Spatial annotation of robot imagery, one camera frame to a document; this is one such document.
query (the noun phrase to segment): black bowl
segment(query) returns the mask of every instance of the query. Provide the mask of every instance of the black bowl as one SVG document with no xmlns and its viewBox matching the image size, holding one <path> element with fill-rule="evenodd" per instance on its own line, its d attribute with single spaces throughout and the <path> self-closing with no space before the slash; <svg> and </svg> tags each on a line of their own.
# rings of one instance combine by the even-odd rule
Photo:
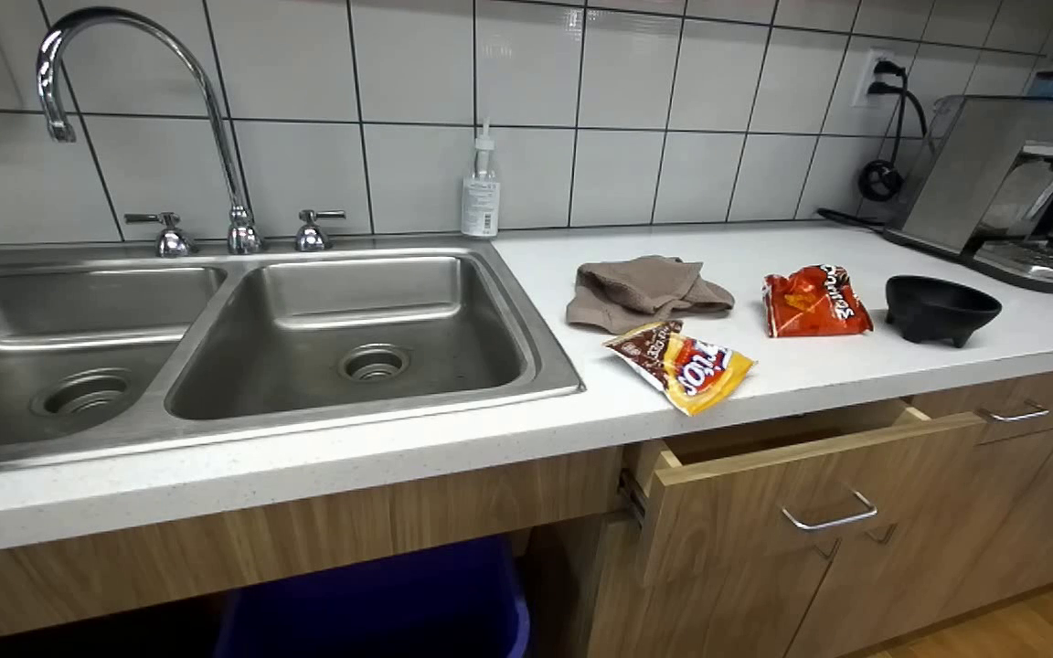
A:
<svg viewBox="0 0 1053 658">
<path fill-rule="evenodd" d="M 1003 303 L 981 289 L 967 289 L 941 277 L 889 277 L 889 327 L 915 345 L 967 340 L 1003 313 Z"/>
</svg>

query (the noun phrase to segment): drawer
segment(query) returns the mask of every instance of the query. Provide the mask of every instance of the drawer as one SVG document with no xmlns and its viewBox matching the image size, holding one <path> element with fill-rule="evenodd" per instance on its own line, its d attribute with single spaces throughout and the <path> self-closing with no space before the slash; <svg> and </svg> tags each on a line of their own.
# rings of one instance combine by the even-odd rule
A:
<svg viewBox="0 0 1053 658">
<path fill-rule="evenodd" d="M 967 470 L 985 420 L 854 406 L 641 447 L 642 586 L 889 530 Z"/>
<path fill-rule="evenodd" d="M 1053 373 L 919 395 L 915 406 L 928 417 L 971 408 L 986 437 L 1053 433 Z"/>
</svg>

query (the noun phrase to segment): brown towel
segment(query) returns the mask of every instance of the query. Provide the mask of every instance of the brown towel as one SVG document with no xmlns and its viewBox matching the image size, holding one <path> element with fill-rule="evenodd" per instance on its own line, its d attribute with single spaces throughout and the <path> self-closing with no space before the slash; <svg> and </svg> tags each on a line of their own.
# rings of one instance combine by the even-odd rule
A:
<svg viewBox="0 0 1053 658">
<path fill-rule="evenodd" d="M 734 297 L 703 277 L 703 264 L 641 257 L 627 264 L 586 264 L 566 303 L 569 327 L 630 331 L 674 313 L 728 313 Z"/>
</svg>

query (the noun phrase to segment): chip bag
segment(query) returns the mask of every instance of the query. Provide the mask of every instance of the chip bag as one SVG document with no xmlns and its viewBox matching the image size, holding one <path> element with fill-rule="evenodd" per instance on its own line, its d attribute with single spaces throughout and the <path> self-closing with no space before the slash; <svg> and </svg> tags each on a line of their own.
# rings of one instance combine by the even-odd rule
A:
<svg viewBox="0 0 1053 658">
<path fill-rule="evenodd" d="M 752 363 L 739 350 L 685 335 L 680 321 L 641 327 L 608 345 L 685 417 L 703 417 L 739 392 Z"/>
<path fill-rule="evenodd" d="M 765 301 L 773 335 L 854 335 L 875 328 L 846 268 L 773 273 Z"/>
</svg>

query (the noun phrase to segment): gooseneck faucet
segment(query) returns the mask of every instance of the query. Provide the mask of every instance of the gooseneck faucet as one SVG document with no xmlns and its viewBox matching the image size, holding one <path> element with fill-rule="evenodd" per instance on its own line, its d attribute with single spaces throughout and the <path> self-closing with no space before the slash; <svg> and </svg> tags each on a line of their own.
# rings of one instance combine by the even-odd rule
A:
<svg viewBox="0 0 1053 658">
<path fill-rule="evenodd" d="M 212 129 L 212 141 L 219 147 L 219 162 L 222 162 L 222 177 L 228 177 L 228 190 L 230 190 L 230 234 L 228 234 L 228 247 L 230 252 L 260 252 L 260 234 L 256 234 L 256 221 L 245 204 L 245 190 L 238 178 L 238 165 L 235 165 L 235 151 L 230 151 L 230 135 L 222 129 L 222 108 L 219 108 L 219 94 L 212 90 L 210 72 L 201 68 L 201 63 L 193 60 L 193 52 L 171 38 L 165 24 L 134 15 L 134 10 L 122 10 L 122 7 L 83 7 L 72 10 L 65 18 L 59 18 L 37 56 L 37 94 L 46 116 L 46 132 L 59 141 L 77 141 L 72 123 L 61 113 L 61 90 L 59 90 L 59 72 L 61 72 L 61 48 L 91 28 L 91 24 L 130 24 L 139 32 L 149 32 L 152 39 L 162 39 L 198 80 L 201 94 L 204 94 L 204 113 L 210 113 L 210 129 Z"/>
</svg>

